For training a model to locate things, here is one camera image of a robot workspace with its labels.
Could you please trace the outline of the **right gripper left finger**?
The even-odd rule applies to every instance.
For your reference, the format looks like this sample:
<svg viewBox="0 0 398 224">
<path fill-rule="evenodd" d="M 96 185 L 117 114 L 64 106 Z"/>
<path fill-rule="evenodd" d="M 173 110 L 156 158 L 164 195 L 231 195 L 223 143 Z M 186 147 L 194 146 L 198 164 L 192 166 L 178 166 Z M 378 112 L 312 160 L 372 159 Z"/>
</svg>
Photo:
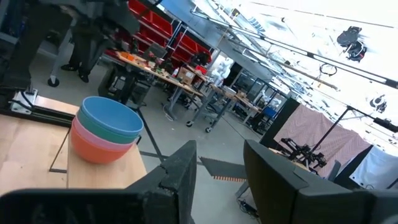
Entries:
<svg viewBox="0 0 398 224">
<path fill-rule="evenodd" d="M 126 224 L 192 224 L 197 142 L 187 141 L 154 170 L 126 188 Z"/>
</svg>

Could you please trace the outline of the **coral bowl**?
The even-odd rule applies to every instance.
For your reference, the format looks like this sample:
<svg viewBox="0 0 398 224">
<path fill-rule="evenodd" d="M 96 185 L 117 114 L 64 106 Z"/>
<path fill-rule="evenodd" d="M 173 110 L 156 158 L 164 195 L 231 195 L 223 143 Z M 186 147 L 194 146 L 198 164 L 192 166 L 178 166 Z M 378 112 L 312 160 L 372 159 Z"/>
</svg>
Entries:
<svg viewBox="0 0 398 224">
<path fill-rule="evenodd" d="M 133 144 L 128 144 L 126 149 L 108 149 L 90 143 L 81 134 L 78 134 L 76 127 L 72 126 L 70 139 L 74 152 L 82 159 L 94 164 L 109 164 L 121 158 L 130 150 Z"/>
</svg>

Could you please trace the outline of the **pink bowl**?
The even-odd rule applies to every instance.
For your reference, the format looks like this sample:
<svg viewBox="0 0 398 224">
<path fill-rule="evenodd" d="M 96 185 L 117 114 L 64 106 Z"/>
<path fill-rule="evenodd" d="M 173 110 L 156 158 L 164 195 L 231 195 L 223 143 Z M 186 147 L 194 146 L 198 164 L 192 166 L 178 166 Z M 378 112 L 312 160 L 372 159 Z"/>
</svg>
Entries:
<svg viewBox="0 0 398 224">
<path fill-rule="evenodd" d="M 103 149 L 107 149 L 110 151 L 122 151 L 122 150 L 128 150 L 130 149 L 133 145 L 137 143 L 137 140 L 133 140 L 133 142 L 130 142 L 129 144 L 119 144 L 119 143 L 114 143 L 107 141 L 105 139 L 102 139 L 95 134 L 89 132 L 78 120 L 78 118 L 74 118 L 72 121 L 72 126 L 76 129 L 77 133 L 85 140 L 88 142 L 101 147 Z"/>
</svg>

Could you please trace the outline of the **blue bowl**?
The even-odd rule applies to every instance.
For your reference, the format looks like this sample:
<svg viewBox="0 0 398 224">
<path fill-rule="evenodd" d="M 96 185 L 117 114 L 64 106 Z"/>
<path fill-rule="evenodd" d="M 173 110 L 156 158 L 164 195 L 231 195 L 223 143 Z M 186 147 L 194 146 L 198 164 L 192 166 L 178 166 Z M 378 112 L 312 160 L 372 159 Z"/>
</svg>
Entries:
<svg viewBox="0 0 398 224">
<path fill-rule="evenodd" d="M 142 131 L 144 123 L 141 117 L 126 105 L 102 96 L 86 97 L 81 109 L 87 117 L 101 127 L 125 136 Z"/>
</svg>

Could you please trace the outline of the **teal bowl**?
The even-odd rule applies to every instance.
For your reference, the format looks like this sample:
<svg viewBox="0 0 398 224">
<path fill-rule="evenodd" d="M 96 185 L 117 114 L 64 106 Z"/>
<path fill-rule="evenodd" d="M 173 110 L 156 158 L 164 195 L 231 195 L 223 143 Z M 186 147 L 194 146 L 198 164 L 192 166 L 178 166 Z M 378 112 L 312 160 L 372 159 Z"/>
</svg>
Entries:
<svg viewBox="0 0 398 224">
<path fill-rule="evenodd" d="M 94 122 L 86 114 L 84 114 L 82 109 L 78 110 L 76 118 L 79 120 L 80 124 L 84 128 L 86 128 L 89 132 L 109 142 L 118 143 L 118 144 L 129 144 L 135 141 L 137 138 L 141 137 L 140 133 L 133 134 L 132 136 L 126 136 L 107 130 L 98 125 L 96 122 Z"/>
</svg>

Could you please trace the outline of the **black panel with orange edge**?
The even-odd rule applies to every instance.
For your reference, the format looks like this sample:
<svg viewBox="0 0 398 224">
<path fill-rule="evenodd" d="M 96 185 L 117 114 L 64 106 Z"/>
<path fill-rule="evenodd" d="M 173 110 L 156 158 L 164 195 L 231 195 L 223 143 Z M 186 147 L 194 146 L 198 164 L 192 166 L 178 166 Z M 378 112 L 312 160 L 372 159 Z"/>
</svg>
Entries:
<svg viewBox="0 0 398 224">
<path fill-rule="evenodd" d="M 244 182 L 247 179 L 245 166 L 217 159 L 199 157 L 208 173 L 216 180 Z"/>
</svg>

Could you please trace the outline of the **pink quilted curtain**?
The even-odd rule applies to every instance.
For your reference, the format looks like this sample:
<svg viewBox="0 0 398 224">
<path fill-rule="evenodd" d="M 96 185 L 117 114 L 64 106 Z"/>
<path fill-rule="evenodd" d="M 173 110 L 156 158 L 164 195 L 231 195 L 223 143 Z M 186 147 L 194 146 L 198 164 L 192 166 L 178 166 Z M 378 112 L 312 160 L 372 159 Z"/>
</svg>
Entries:
<svg viewBox="0 0 398 224">
<path fill-rule="evenodd" d="M 322 113 L 299 105 L 274 140 L 279 142 L 282 138 L 291 138 L 299 146 L 307 144 L 313 148 L 332 125 Z M 315 151 L 322 153 L 327 162 L 325 167 L 317 168 L 318 174 L 322 177 L 328 176 L 335 161 L 345 164 L 369 147 L 370 143 L 358 133 L 337 125 Z"/>
</svg>

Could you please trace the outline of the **black partition panel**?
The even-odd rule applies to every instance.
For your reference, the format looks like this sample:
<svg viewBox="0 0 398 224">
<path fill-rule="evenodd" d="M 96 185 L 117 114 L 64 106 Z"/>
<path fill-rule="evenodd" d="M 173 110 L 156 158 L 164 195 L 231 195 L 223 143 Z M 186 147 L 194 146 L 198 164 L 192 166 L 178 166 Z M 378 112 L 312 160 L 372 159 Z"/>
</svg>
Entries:
<svg viewBox="0 0 398 224">
<path fill-rule="evenodd" d="M 273 121 L 270 128 L 262 136 L 259 143 L 268 148 L 283 149 L 279 142 L 274 140 L 274 137 L 280 131 L 292 113 L 299 107 L 299 104 L 300 103 L 295 99 L 289 98 L 279 111 L 279 114 L 276 116 L 276 119 Z"/>
<path fill-rule="evenodd" d="M 350 175 L 360 165 L 360 163 L 367 156 L 372 147 L 373 145 L 370 145 L 368 148 L 360 152 L 356 157 L 348 161 L 344 168 L 342 168 L 341 172 L 336 176 L 334 183 L 350 190 L 360 189 L 361 187 L 356 182 L 350 179 Z"/>
</svg>

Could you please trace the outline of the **white cloth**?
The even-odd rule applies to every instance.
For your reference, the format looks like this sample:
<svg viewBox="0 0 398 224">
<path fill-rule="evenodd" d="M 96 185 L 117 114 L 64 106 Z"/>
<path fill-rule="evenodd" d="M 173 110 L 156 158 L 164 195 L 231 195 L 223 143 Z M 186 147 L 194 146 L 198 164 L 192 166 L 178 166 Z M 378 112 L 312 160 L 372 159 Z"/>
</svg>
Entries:
<svg viewBox="0 0 398 224">
<path fill-rule="evenodd" d="M 365 189 L 398 190 L 398 147 L 373 146 L 349 177 Z"/>
</svg>

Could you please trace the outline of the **wheeled workbench with wooden top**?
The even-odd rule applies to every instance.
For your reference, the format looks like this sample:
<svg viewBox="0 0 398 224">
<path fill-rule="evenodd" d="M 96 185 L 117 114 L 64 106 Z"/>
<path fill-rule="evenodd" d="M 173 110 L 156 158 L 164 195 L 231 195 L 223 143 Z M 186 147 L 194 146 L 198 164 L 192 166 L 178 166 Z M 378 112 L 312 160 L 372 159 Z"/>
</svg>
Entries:
<svg viewBox="0 0 398 224">
<path fill-rule="evenodd" d="M 151 64 L 150 62 L 146 61 L 145 59 L 136 54 L 114 51 L 110 55 L 103 54 L 100 57 L 100 59 L 114 62 L 124 66 L 130 65 L 133 68 L 138 68 L 143 72 L 147 72 L 157 78 L 160 78 L 162 81 L 166 81 L 167 83 L 176 86 L 176 90 L 174 91 L 170 101 L 167 104 L 163 105 L 164 113 L 171 121 L 177 120 L 177 117 L 174 115 L 173 108 L 183 91 L 191 93 L 192 95 L 203 96 L 203 94 L 200 93 L 199 91 L 196 91 L 192 87 L 192 85 L 178 81 L 176 78 L 171 76 L 166 71 L 156 70 L 154 67 L 154 63 Z"/>
<path fill-rule="evenodd" d="M 245 123 L 251 116 L 262 111 L 239 93 L 232 94 L 224 88 L 219 88 L 214 84 L 209 84 L 209 87 L 210 91 L 208 95 L 200 98 L 201 105 L 195 108 L 193 118 L 186 122 L 187 127 L 192 127 L 199 117 L 208 118 L 210 120 L 210 125 L 205 128 L 205 132 L 210 133 L 223 115 L 227 111 L 231 111 L 236 103 L 242 103 L 244 106 L 249 108 L 249 114 L 246 116 L 243 123 Z"/>
</svg>

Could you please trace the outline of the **white robot figure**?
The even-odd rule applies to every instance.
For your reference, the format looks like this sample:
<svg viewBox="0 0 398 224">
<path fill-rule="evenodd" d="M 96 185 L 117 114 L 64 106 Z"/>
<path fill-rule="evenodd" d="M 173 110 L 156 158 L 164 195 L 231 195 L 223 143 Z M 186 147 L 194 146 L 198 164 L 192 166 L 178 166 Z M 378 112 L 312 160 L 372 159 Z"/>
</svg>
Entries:
<svg viewBox="0 0 398 224">
<path fill-rule="evenodd" d="M 215 86 L 220 86 L 223 83 L 223 80 L 229 76 L 230 68 L 234 61 L 227 57 L 225 58 L 217 68 L 215 68 L 211 73 L 212 83 Z"/>
</svg>

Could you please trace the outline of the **black boom stand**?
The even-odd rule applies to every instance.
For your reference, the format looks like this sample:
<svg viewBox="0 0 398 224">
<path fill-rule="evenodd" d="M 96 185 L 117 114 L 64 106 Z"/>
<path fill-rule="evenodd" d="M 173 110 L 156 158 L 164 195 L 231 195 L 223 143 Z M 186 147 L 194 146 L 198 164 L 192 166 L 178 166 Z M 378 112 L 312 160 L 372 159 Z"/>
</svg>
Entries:
<svg viewBox="0 0 398 224">
<path fill-rule="evenodd" d="M 393 133 L 398 133 L 398 126 L 392 124 L 390 121 L 387 121 L 386 119 L 381 119 L 381 118 L 377 118 L 377 117 L 373 117 L 370 114 L 367 114 L 365 112 L 362 112 L 361 110 L 354 108 L 350 105 L 348 105 L 346 107 L 346 109 L 344 110 L 344 112 L 338 117 L 338 119 L 333 123 L 333 125 L 327 130 L 327 132 L 321 137 L 321 139 L 316 143 L 316 145 L 313 147 L 312 152 L 317 150 L 321 143 L 326 139 L 326 137 L 331 133 L 331 131 L 337 126 L 337 124 L 344 118 L 344 116 L 346 115 L 346 113 L 348 113 L 349 111 L 356 111 L 359 112 L 360 114 L 362 114 L 364 117 L 367 118 L 371 118 L 373 120 L 373 123 L 378 124 L 379 126 L 393 132 Z"/>
</svg>

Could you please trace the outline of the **rack with red bins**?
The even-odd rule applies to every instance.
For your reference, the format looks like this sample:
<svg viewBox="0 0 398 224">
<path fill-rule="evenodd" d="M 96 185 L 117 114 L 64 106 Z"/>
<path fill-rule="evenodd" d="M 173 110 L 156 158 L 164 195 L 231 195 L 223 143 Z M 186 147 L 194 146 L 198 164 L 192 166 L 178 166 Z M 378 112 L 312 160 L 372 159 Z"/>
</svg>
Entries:
<svg viewBox="0 0 398 224">
<path fill-rule="evenodd" d="M 200 38 L 186 23 L 159 7 L 149 9 L 149 0 L 129 0 L 131 12 L 139 19 L 140 29 L 134 36 L 138 41 L 140 52 L 144 52 L 153 43 L 167 50 L 173 65 L 188 63 L 197 53 L 207 54 L 208 62 L 212 61 L 213 48 Z"/>
</svg>

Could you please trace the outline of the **person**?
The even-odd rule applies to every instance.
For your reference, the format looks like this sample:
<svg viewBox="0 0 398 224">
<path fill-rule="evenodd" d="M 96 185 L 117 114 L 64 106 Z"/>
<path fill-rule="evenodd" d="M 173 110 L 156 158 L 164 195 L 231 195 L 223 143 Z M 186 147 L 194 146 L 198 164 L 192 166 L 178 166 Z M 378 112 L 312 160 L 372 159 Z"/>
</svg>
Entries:
<svg viewBox="0 0 398 224">
<path fill-rule="evenodd" d="M 74 48 L 63 70 L 77 71 L 87 83 L 91 70 L 107 49 L 122 49 L 116 34 L 132 35 L 139 30 L 139 22 L 130 12 L 129 0 L 39 0 L 57 6 L 76 21 L 72 26 Z"/>
<path fill-rule="evenodd" d="M 38 0 L 33 4 L 9 59 L 0 63 L 0 85 L 21 90 L 28 88 L 31 84 L 29 67 L 41 43 L 52 30 L 65 37 L 71 23 L 72 16 L 63 12 L 56 0 Z"/>
</svg>

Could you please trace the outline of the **silver corner bracket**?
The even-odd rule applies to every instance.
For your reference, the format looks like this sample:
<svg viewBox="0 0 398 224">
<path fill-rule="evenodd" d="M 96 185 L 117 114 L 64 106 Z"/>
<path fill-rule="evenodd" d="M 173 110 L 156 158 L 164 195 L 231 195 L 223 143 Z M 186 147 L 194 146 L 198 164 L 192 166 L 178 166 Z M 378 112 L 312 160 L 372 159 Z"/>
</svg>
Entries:
<svg viewBox="0 0 398 224">
<path fill-rule="evenodd" d="M 31 92 L 17 91 L 13 99 L 10 101 L 11 110 L 17 113 L 31 114 L 34 109 L 37 96 L 37 89 L 33 89 Z"/>
</svg>

